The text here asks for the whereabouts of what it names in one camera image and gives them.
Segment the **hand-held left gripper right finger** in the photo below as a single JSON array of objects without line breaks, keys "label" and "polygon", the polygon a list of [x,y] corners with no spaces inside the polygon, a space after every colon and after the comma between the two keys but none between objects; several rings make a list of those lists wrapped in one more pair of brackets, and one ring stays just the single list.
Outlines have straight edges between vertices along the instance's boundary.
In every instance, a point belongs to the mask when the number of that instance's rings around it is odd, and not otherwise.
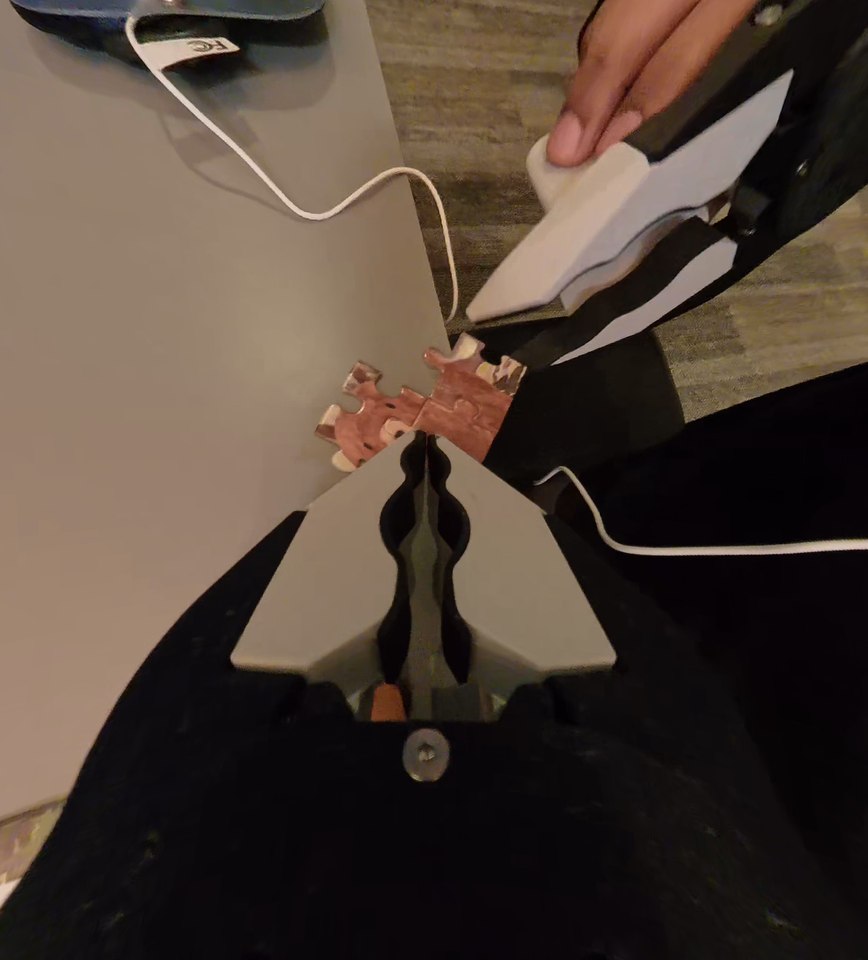
[{"label": "hand-held left gripper right finger", "polygon": [[441,648],[460,684],[524,685],[617,661],[544,510],[446,438],[427,438],[436,501]]}]

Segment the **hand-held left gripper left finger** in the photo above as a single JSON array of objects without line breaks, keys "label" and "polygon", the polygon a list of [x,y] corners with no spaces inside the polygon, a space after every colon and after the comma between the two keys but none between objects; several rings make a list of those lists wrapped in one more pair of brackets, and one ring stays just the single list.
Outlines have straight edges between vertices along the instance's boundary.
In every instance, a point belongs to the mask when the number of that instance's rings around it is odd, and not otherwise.
[{"label": "hand-held left gripper left finger", "polygon": [[329,682],[345,696],[402,672],[411,639],[404,542],[427,436],[405,434],[307,509],[231,661]]}]

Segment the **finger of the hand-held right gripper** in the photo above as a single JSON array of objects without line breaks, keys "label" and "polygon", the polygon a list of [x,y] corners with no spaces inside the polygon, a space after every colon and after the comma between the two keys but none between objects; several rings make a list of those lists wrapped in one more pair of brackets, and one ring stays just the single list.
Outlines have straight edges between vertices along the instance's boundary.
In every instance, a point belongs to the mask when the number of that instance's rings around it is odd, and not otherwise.
[{"label": "finger of the hand-held right gripper", "polygon": [[509,354],[529,370],[542,370],[638,335],[728,274],[737,250],[714,225],[684,221],[619,282]]},{"label": "finger of the hand-held right gripper", "polygon": [[650,161],[621,141],[574,168],[548,162],[548,137],[527,154],[526,169],[544,210],[467,307],[483,323],[546,306],[568,312],[583,288],[618,282],[660,240],[735,185],[776,127],[795,72],[788,70],[667,158]]}]

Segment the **brown bear face puzzle piece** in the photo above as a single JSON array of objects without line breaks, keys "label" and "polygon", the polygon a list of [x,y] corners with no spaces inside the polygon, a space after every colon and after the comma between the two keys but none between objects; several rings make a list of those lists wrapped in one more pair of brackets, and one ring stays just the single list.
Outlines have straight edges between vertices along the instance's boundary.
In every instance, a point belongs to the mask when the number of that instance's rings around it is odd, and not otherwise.
[{"label": "brown bear face puzzle piece", "polygon": [[484,347],[464,333],[448,354],[428,348],[424,363],[437,374],[428,394],[409,387],[385,393],[379,388],[379,369],[355,364],[342,392],[358,402],[357,409],[334,404],[316,427],[316,435],[335,447],[334,466],[351,473],[416,431],[445,438],[483,462],[527,374],[527,367],[511,356],[489,362]]}]

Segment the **person's right hand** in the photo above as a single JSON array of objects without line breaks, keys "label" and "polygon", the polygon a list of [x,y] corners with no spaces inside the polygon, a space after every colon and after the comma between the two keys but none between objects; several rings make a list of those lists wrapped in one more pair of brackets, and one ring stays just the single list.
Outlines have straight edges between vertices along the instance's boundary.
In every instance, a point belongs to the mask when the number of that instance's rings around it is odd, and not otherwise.
[{"label": "person's right hand", "polygon": [[600,157],[675,102],[756,1],[605,1],[582,31],[577,70],[546,159],[569,169]]}]

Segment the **dark blue flat pouch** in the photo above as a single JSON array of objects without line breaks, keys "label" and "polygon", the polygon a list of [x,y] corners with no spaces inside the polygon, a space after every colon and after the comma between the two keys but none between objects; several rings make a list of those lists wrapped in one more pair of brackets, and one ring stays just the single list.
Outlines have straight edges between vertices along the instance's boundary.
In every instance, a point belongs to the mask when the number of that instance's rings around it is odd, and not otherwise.
[{"label": "dark blue flat pouch", "polygon": [[314,47],[319,1],[12,1],[33,28],[85,50],[162,71],[229,66],[251,47]]}]

